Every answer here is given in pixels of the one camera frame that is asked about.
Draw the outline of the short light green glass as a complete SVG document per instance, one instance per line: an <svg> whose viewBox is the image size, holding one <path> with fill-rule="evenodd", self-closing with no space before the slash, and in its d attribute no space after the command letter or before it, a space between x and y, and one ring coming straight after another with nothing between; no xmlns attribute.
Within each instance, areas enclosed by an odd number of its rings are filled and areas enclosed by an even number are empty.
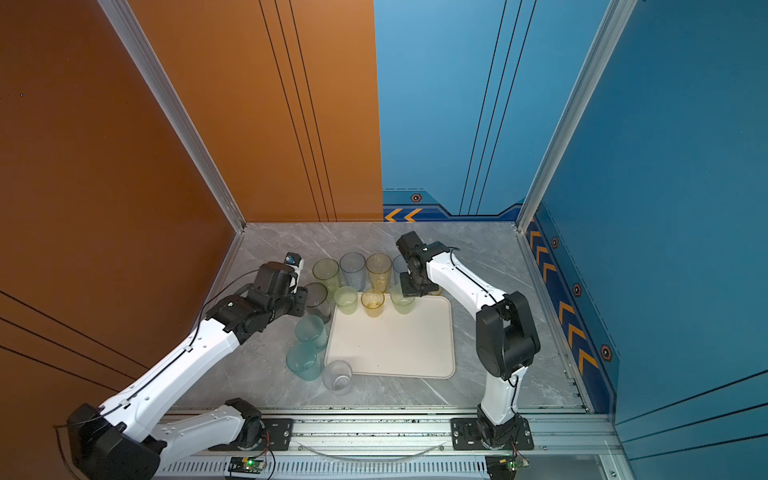
<svg viewBox="0 0 768 480"><path fill-rule="evenodd" d="M401 284L397 284L391 289L390 299L395 310L402 315L407 315L414 309L415 298L406 296Z"/></svg>

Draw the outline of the short yellow glass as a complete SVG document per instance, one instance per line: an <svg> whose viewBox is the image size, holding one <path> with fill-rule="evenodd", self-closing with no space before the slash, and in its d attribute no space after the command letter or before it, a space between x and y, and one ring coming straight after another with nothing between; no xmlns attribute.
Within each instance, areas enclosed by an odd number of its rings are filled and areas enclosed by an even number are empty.
<svg viewBox="0 0 768 480"><path fill-rule="evenodd" d="M371 318L381 315L385 300L385 293L376 288L367 289L360 295L361 305L365 313Z"/></svg>

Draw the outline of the short pale green glass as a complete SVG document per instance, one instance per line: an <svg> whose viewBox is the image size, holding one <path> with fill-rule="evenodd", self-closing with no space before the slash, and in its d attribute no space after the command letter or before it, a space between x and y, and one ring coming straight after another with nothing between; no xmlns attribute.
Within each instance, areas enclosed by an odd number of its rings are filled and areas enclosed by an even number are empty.
<svg viewBox="0 0 768 480"><path fill-rule="evenodd" d="M350 286L342 286L334 293L334 302L341 313L352 315L357 310L358 291Z"/></svg>

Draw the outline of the clear short glass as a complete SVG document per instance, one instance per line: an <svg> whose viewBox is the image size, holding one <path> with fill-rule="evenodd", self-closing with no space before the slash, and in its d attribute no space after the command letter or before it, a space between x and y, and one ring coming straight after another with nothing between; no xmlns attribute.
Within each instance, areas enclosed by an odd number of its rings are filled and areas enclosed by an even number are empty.
<svg viewBox="0 0 768 480"><path fill-rule="evenodd" d="M334 395L346 395L352 389L352 368L344 360L331 361L324 368L322 380L326 389Z"/></svg>

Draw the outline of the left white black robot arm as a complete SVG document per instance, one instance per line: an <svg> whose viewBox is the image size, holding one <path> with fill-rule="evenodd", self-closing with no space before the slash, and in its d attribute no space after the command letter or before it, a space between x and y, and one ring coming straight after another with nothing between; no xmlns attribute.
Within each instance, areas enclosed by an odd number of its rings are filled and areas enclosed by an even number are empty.
<svg viewBox="0 0 768 480"><path fill-rule="evenodd" d="M210 447L262 447L261 413L241 398L207 414L166 425L160 421L252 335L284 315L303 315L302 267L302 257L294 252L282 262L262 264L251 284L217 302L188 338L138 380L98 407L78 407L66 421L73 465L89 479L150 479L160 468Z"/></svg>

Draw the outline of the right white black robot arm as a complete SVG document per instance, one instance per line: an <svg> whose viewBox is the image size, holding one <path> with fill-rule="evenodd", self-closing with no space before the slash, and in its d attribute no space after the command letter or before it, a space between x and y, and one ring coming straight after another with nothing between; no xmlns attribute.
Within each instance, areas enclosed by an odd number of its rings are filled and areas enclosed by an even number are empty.
<svg viewBox="0 0 768 480"><path fill-rule="evenodd" d="M413 231L396 246L407 263L400 275L406 297L443 289L475 318L475 350L487 372L476 420L484 446L533 449L529 423L517 408L522 380L541 349L526 296L491 285L462 264L454 247L426 244Z"/></svg>

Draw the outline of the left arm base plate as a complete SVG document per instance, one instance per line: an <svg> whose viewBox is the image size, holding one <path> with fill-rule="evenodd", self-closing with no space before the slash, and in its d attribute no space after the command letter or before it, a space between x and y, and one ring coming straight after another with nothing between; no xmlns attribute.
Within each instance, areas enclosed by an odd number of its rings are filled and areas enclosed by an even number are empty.
<svg viewBox="0 0 768 480"><path fill-rule="evenodd" d="M293 427L294 420L291 418L262 418L258 422L248 420L234 441L215 445L209 451L287 451Z"/></svg>

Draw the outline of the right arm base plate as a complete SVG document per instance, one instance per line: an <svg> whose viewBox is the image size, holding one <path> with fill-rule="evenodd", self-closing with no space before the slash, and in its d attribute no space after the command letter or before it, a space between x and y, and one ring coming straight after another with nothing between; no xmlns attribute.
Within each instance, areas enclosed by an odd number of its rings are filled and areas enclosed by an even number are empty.
<svg viewBox="0 0 768 480"><path fill-rule="evenodd" d="M453 418L450 429L452 445L457 451L531 451L535 448L529 422L520 415L503 425L493 425L481 418Z"/></svg>

